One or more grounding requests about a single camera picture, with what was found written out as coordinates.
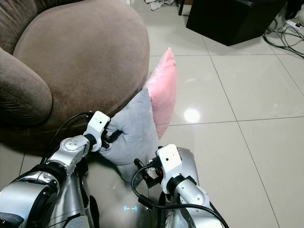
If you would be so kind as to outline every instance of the cloth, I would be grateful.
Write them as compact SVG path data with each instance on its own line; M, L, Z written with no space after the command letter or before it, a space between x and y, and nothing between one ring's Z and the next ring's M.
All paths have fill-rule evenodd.
M114 163L126 182L131 182L137 171L134 160L138 158L147 164L155 157L158 139L153 121L152 105L147 89L140 91L110 121L108 135L120 130L122 134L110 147L102 147L99 153Z
M90 228L87 216L82 215L73 218L69 223L67 223L66 228Z
M150 8L152 11L159 9L164 4L166 5L172 5L175 0L144 0L147 4L150 4Z

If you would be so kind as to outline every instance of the cushion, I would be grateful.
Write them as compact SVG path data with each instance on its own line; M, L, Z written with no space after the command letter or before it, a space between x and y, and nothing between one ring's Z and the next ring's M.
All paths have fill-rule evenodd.
M151 97L153 119L159 138L171 121L177 93L177 71L171 48L161 57L145 87Z
M137 167L134 159L144 164L155 157L158 139L153 121L152 106L147 89L139 92L110 121L108 135L120 130L122 134L110 144L108 149L102 147L100 154L114 163L122 179L131 182Z
M46 82L53 109L44 124L2 128L0 138L41 154L71 116L98 110L113 117L141 91L149 67L149 38L141 17L122 1L86 0L40 13L13 55ZM54 145L83 133L86 125L83 117L71 122Z
M52 109L47 84L30 68L0 48L0 124L32 126Z
M80 0L1 0L0 46L13 54L18 39L29 23L42 11Z

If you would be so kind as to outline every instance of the sofa armrest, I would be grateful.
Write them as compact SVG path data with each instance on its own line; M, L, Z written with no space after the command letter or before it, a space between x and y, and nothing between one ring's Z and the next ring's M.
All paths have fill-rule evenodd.
M0 124L31 126L47 119L52 95L29 67L0 48Z

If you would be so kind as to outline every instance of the tile grout line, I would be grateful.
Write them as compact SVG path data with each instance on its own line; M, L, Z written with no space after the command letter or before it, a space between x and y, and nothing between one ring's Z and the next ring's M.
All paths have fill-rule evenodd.
M244 139L245 144L246 144L246 146L247 146L247 148L248 148L248 151L249 151L249 154L250 154L251 159L252 159L252 161L253 161L253 164L255 165L256 172L257 172L257 174L258 174L258 176L259 176L259 178L260 178L260 180L261 180L261 183L262 183L262 185L263 185L264 191L265 191L266 196L267 196L267 198L268 198L268 202L269 202L269 204L270 204L270 206L271 206L271 209L272 209L272 212L273 212L273 214L274 214L274 216L275 216L276 223L277 223L278 227L280 228L279 222L278 222L278 220L277 220L277 218L276 218L275 211L274 211L274 209L273 209L273 207L272 207L272 204L271 204L271 202L270 202L270 199L269 199L269 196L268 196L268 194L267 194L267 191L266 191L266 188L265 188L265 186L264 186L264 183L263 183L263 181L262 181L261 175L260 175L260 173L258 172L257 165L256 165L256 163L255 163L255 161L254 161L254 159L253 159L253 156L252 156L251 151L250 151L250 149L249 149L249 147L248 147L248 144L247 144L247 142L246 142L246 139L245 139L245 137L244 137L244 134L243 134L243 132L242 132L242 129L241 129L240 125L239 125L238 119L237 119L237 117L236 117L236 115L235 115L235 113L234 113L234 111L233 111L233 108L232 108L232 106L231 106L231 103L230 103L230 101L229 101L229 99L228 99L228 96L227 96L227 94L226 94L226 91L225 91L225 88L224 88L224 86L223 86L223 84L222 84L222 81L220 80L218 71L217 71L217 69L216 69L216 67L215 67L215 65L214 65L214 62L213 62L213 60L212 60L212 57L210 56L210 58L211 58L211 61L212 61L213 66L214 66L214 68L215 68L215 71L217 72L218 79L219 79L219 81L220 81L220 83L221 83L221 85L222 85L222 87L223 87L223 90L224 90L224 92L225 92L226 98L227 98L227 100L228 100L228 102L229 102L229 104L230 104L231 110L232 110L233 115L234 115L234 117L235 117L235 119L236 119L236 122L237 122L237 124L238 124L238 127L239 127L239 129L240 129L240 131L241 131L241 133L242 133L243 139Z
M222 123L233 123L233 122L247 122L247 121L262 121L262 120L281 120L281 119L294 119L303 118L304 116L291 116L291 117L278 117L278 118L268 118L268 119L253 119L253 120L231 120L231 121L217 121L217 122L205 122L205 123L179 123L179 124L169 124L168 126L185 126L185 125L199 125L199 124L222 124Z
M236 120L231 120L231 121L219 121L219 122L206 122L206 123L182 123L182 124L169 124L168 126L185 126L185 125L199 125L199 124L221 124L221 123L232 123L236 122Z
M238 121L237 116L236 116L236 114L234 113L234 110L233 110L233 108L232 108L232 105L231 105L231 103L230 103L230 101L229 101L229 99L228 99L228 96L227 96L227 93L226 93L225 88L224 88L224 86L223 86L223 83L222 83L222 81L220 80L219 73L218 73L218 70L216 69L216 67L215 67L215 65L214 65L212 56L210 56L210 59L211 59L211 62L212 62L212 64L213 64L213 67L214 67L214 69L215 69L215 72L216 72L217 75L218 75L219 82L220 82L220 84L222 85L222 88L223 88L223 90L224 90L225 96L226 96L226 98L227 98L227 100L228 100L228 103L229 103L229 105L230 105L230 108L231 108L231 110L232 110L232 113L233 113L233 115L234 115L234 118L236 119L236 121Z
M269 204L270 204L271 210L272 210L272 212L273 212L273 214L274 214L274 216L275 216L276 223L277 223L277 225L278 225L279 228L280 228L280 224L279 224L279 222L278 222L278 220L277 220L275 210L274 210L274 208L273 208L273 206L272 206L272 204L271 204L271 202L270 202L270 198L269 198L268 193L267 193L267 191L266 191L265 185L264 185L264 183L263 183L263 181L262 181L261 175L260 175L260 173L259 173L259 171L258 171L258 169L257 169L257 165L256 165L256 163L255 163L255 160L253 159L253 156L252 156L252 154L251 154L251 151L250 151L250 149L249 149L249 146L248 146L248 144L247 144L247 141L246 141L246 139L245 139L245 136L244 136L244 134L243 134L243 131L242 131L241 126L239 125L239 122L238 122L238 121L237 121L237 124L238 124L238 127L239 127L239 129L240 129L240 131L241 131L241 133L242 133L243 139L244 139L244 141L245 141L246 147L247 147L247 149L248 149L248 151L249 151L249 154L250 154L250 156L251 156L251 159L252 159L252 161L253 161L253 164L255 165L256 172L257 172L257 174L258 174L258 176L259 176L259 178L260 178L260 180L261 180L261 183L262 183L262 185L263 185L263 188L264 188L264 191L265 191L265 193L266 193L266 196L267 196L268 202L269 202Z
M276 54L222 54L222 55L212 55L212 54L205 54L205 55L176 55L174 54L174 56L274 56ZM161 57L162 55L150 55L150 57Z
M22 166L23 166L23 162L24 162L24 157L25 157L25 152L23 153L23 158L22 158L22 162L21 162L21 167L19 170L19 176L21 175L21 170L22 170Z
M205 42L205 40L204 40L204 36L203 36L203 35L201 35L200 37L203 39L203 42L204 42L205 48L206 48L206 50L208 51L208 55L210 56L210 52L209 52L209 49L208 49L208 47L207 47L207 45L206 45L206 42Z
M293 118L303 118L304 116L290 116L290 117L278 117L278 118L266 118L266 119L254 119L254 120L237 120L237 122L245 121L260 121L260 120L280 120L280 119L293 119Z
M300 90L301 94L304 96L304 93L302 92L302 90L300 89L300 87L298 86L298 84L295 82L294 78L291 76L291 74L289 73L289 71L286 69L285 65L280 60L279 56L277 56L277 54L276 54L276 57L278 58L278 60L280 61L280 63L284 67L284 69L287 71L287 73L289 74L289 76L291 77L291 79L293 80L293 82L295 83L296 87Z

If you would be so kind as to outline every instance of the brown upholstery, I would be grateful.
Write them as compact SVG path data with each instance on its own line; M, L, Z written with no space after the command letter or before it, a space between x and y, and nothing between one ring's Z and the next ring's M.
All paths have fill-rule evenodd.
M0 46L12 54L24 29L39 13L76 1L81 0L1 0Z
M28 150L43 150L69 117L88 110L113 116L141 90L148 72L149 41L139 15L121 0L85 0L36 16L13 55L46 82L53 107L43 124L2 126L0 138ZM56 143L85 127L86 119L80 118Z
M31 126L46 120L52 108L47 84L2 48L0 66L0 123Z

